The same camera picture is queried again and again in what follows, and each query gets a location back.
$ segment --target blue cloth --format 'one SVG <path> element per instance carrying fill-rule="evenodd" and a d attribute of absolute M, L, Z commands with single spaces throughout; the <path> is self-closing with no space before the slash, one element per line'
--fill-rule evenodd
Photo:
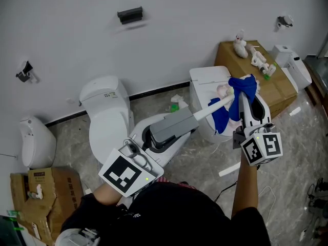
<path fill-rule="evenodd" d="M 235 93 L 235 99 L 229 108 L 229 118 L 239 121 L 239 93 L 241 91 L 244 92 L 249 97 L 251 103 L 253 103 L 257 87 L 256 80 L 251 74 L 250 77 L 245 79 L 231 77 L 228 84 L 234 88 Z"/>
<path fill-rule="evenodd" d="M 214 103 L 217 103 L 220 101 L 220 98 L 214 98 L 211 99 L 210 105 L 213 105 Z M 212 113 L 212 117 L 214 119 L 215 124 L 215 133 L 216 131 L 221 134 L 227 127 L 228 121 L 229 121 L 229 112 L 226 110 L 226 108 L 223 106 L 219 108 L 218 110 L 214 111 Z"/>
<path fill-rule="evenodd" d="M 250 98 L 251 103 L 253 103 L 257 87 L 256 80 L 253 75 L 245 79 L 231 77 L 228 84 L 234 88 L 235 93 L 235 99 L 229 108 L 229 112 L 223 106 L 212 113 L 215 124 L 215 133 L 217 131 L 219 134 L 226 129 L 229 118 L 234 121 L 239 121 L 239 93 L 241 91 L 244 92 Z M 211 99 L 211 102 L 208 105 L 213 105 L 219 101 L 220 98 L 218 97 Z"/>

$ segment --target cardboard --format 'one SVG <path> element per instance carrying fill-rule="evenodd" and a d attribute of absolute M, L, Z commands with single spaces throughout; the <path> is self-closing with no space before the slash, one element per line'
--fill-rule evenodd
<path fill-rule="evenodd" d="M 43 199 L 29 198 L 18 222 L 34 237 L 36 226 L 40 240 L 52 246 L 62 224 L 80 204 L 83 191 L 79 175 L 71 169 L 46 168 L 30 170 L 28 180 L 31 192 L 36 193 L 36 186 L 41 184 Z"/>
<path fill-rule="evenodd" d="M 247 43 L 259 46 L 256 50 L 261 52 L 269 65 L 273 64 L 274 60 L 258 41 L 252 40 Z M 246 59 L 237 56 L 233 49 L 233 41 L 221 42 L 214 65 L 227 67 L 230 74 L 237 78 L 253 74 L 260 81 L 260 96 L 269 106 L 271 118 L 274 118 L 296 99 L 297 93 L 279 66 L 270 80 L 265 80 L 259 69 L 251 64 L 251 59 L 251 54 Z"/>
<path fill-rule="evenodd" d="M 16 211 L 21 211 L 27 200 L 29 190 L 28 177 L 24 174 L 10 174 L 11 197 Z"/>

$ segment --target toilet tank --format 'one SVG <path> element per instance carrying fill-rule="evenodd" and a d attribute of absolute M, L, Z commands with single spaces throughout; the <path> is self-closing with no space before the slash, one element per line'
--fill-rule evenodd
<path fill-rule="evenodd" d="M 116 76 L 104 76 L 88 82 L 82 88 L 79 99 L 91 119 L 106 109 L 130 109 L 127 91 Z"/>

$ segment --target black wall fixture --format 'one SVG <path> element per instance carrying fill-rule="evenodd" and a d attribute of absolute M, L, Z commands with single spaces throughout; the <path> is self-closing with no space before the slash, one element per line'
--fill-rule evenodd
<path fill-rule="evenodd" d="M 27 61 L 25 63 L 25 66 L 23 68 L 22 71 L 20 71 L 20 73 L 16 74 L 16 77 L 18 77 L 20 79 L 20 81 L 22 82 L 26 82 L 27 80 L 29 80 L 30 74 L 29 72 L 33 69 L 33 67 L 31 66 L 31 64 Z"/>
<path fill-rule="evenodd" d="M 117 12 L 122 25 L 142 20 L 142 7 L 130 9 L 127 11 Z"/>

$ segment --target toilet lid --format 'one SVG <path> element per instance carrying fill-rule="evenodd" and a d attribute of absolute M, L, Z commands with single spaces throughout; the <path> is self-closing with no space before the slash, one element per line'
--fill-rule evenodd
<path fill-rule="evenodd" d="M 93 155 L 104 164 L 114 148 L 120 149 L 128 137 L 127 124 L 119 110 L 109 109 L 93 117 L 89 139 Z"/>

